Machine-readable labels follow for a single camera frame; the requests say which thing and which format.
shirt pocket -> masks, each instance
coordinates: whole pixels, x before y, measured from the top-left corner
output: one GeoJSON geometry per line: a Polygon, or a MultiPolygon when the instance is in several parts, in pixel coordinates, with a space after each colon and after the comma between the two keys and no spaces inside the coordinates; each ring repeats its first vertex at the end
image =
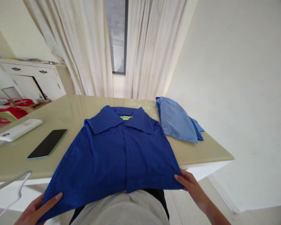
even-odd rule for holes
{"type": "Polygon", "coordinates": [[[112,135],[112,134],[115,134],[116,133],[116,127],[112,127],[112,128],[109,128],[107,130],[104,130],[96,135],[98,136],[103,136],[103,135],[112,135]]]}

table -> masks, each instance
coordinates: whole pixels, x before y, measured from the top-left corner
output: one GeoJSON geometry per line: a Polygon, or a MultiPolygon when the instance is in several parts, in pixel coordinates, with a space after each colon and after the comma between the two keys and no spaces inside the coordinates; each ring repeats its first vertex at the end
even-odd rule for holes
{"type": "MultiPolygon", "coordinates": [[[[2,133],[31,118],[43,120],[43,124],[37,128],[13,142],[7,142],[0,146],[0,182],[10,180],[26,170],[33,171],[28,184],[49,182],[63,155],[83,127],[84,119],[92,118],[105,105],[143,107],[150,117],[159,121],[155,101],[65,95],[0,129],[0,133],[2,133]],[[67,129],[68,131],[53,152],[46,158],[27,159],[27,156],[43,139],[56,129],[67,129]]],[[[167,136],[180,167],[190,168],[192,165],[205,165],[206,163],[234,159],[207,132],[202,133],[202,136],[204,141],[198,144],[167,136]]]]}

shirt collar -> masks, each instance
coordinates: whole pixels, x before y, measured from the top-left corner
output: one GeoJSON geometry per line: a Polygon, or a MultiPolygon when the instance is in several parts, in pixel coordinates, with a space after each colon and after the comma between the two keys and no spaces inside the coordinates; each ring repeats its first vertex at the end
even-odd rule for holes
{"type": "Polygon", "coordinates": [[[89,124],[94,134],[98,134],[109,128],[115,127],[121,123],[124,123],[127,127],[136,128],[144,133],[153,134],[154,127],[151,117],[143,110],[142,107],[138,109],[114,107],[109,105],[103,107],[101,111],[89,120],[89,124]],[[129,120],[123,120],[120,115],[131,115],[133,118],[129,120]]]}

window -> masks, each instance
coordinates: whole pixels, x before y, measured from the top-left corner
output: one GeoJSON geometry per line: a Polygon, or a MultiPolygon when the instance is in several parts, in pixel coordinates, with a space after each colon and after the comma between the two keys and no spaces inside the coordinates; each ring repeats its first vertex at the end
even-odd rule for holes
{"type": "Polygon", "coordinates": [[[126,74],[128,0],[105,0],[112,73],[126,74]]]}

white cabinet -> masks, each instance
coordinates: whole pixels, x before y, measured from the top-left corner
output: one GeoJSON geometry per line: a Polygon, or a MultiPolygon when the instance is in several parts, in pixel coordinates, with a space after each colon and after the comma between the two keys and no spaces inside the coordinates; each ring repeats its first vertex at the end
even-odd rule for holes
{"type": "Polygon", "coordinates": [[[37,103],[37,99],[43,98],[43,95],[37,84],[35,83],[33,77],[14,74],[12,74],[11,77],[23,92],[23,98],[31,99],[34,103],[37,103]]]}
{"type": "Polygon", "coordinates": [[[45,98],[54,101],[64,95],[57,79],[48,77],[35,77],[35,79],[42,89],[45,98]]]}
{"type": "Polygon", "coordinates": [[[0,59],[0,66],[15,82],[22,98],[52,101],[65,94],[75,94],[73,82],[64,64],[41,64],[0,59]]]}

